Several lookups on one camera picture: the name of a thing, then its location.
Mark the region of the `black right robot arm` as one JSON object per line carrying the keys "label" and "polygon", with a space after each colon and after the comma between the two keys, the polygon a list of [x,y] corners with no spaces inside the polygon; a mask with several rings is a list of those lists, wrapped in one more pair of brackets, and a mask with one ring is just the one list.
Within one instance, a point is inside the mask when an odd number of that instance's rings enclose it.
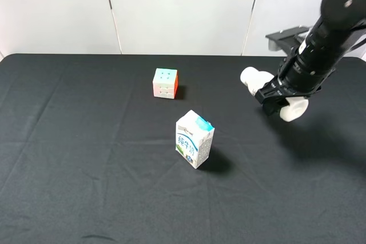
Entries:
{"label": "black right robot arm", "polygon": [[294,27],[268,34],[271,50],[287,57],[277,74],[255,92],[266,115],[283,112],[289,99],[308,99],[334,72],[339,60],[365,44],[365,0],[322,0],[312,27]]}

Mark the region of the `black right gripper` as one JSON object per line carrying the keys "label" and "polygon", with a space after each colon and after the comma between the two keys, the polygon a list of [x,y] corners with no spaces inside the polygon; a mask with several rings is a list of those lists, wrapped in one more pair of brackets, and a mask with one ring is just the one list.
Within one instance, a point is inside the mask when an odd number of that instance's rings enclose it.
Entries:
{"label": "black right gripper", "polygon": [[279,113],[283,107],[289,105],[285,98],[304,97],[309,98],[313,94],[321,91],[321,85],[308,92],[295,90],[287,83],[280,82],[278,76],[274,76],[271,80],[264,81],[262,87],[258,88],[254,93],[254,97],[262,104],[262,110],[267,116]]}

